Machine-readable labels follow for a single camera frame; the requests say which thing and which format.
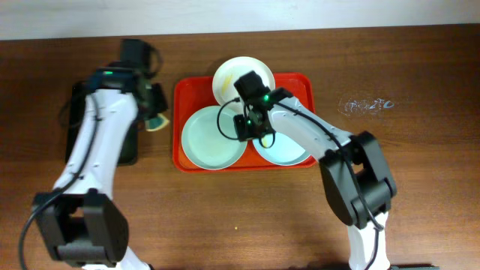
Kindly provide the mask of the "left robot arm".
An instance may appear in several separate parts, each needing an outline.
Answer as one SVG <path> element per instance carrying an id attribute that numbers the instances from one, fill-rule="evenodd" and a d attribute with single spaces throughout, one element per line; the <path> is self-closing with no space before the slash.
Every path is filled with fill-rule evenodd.
<path id="1" fill-rule="evenodd" d="M 153 57 L 160 53 L 139 39 L 121 42 L 120 59 L 80 82 L 83 119 L 62 174 L 52 191 L 37 193 L 19 237 L 24 244 L 37 224 L 50 258 L 80 269 L 151 269 L 129 247 L 126 217 L 113 202 L 113 182 L 128 131 L 144 123 L 149 132 L 169 124 L 161 85 L 153 83 Z"/>

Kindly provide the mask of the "white plate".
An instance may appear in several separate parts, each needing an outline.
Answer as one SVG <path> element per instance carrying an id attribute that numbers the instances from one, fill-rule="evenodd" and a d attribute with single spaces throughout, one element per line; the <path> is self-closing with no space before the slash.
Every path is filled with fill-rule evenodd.
<path id="1" fill-rule="evenodd" d="M 262 61 L 248 56 L 239 56 L 225 61 L 214 74 L 212 92 L 217 103 L 224 105 L 234 98 L 239 98 L 234 82 L 251 71 L 260 76 L 264 86 L 271 90 L 275 89 L 274 75 Z"/>

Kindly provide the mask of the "green and yellow sponge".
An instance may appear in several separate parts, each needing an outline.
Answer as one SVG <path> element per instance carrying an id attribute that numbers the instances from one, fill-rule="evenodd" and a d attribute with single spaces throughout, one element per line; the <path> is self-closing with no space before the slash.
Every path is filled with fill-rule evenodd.
<path id="1" fill-rule="evenodd" d="M 165 128 L 170 120 L 163 114 L 158 113 L 155 117 L 145 120 L 145 129 L 148 132 L 155 132 Z"/>

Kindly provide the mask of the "light green plate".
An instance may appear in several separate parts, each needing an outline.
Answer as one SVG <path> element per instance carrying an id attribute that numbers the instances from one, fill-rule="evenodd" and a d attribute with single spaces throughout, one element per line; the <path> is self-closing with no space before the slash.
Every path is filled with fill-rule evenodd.
<path id="1" fill-rule="evenodd" d="M 246 142 L 226 138 L 235 137 L 233 117 L 230 108 L 207 106 L 196 111 L 185 123 L 181 132 L 181 147 L 187 159 L 204 170 L 222 170 L 232 166 L 245 153 Z"/>

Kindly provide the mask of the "light blue plate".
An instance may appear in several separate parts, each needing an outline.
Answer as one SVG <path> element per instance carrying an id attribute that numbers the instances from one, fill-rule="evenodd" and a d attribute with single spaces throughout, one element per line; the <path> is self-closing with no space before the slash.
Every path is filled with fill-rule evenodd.
<path id="1" fill-rule="evenodd" d="M 254 139 L 253 147 L 263 159 L 279 166 L 294 166 L 310 157 L 297 142 L 279 132 Z"/>

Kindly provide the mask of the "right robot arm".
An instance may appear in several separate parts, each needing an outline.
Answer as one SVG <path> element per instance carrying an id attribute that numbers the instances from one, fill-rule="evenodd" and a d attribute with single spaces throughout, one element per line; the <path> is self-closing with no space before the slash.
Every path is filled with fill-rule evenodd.
<path id="1" fill-rule="evenodd" d="M 373 134 L 336 128 L 285 88 L 269 89 L 251 71 L 234 87 L 244 103 L 234 118 L 239 141 L 283 134 L 319 164 L 327 202 L 346 225 L 351 269 L 390 269 L 386 221 L 397 194 L 392 172 Z"/>

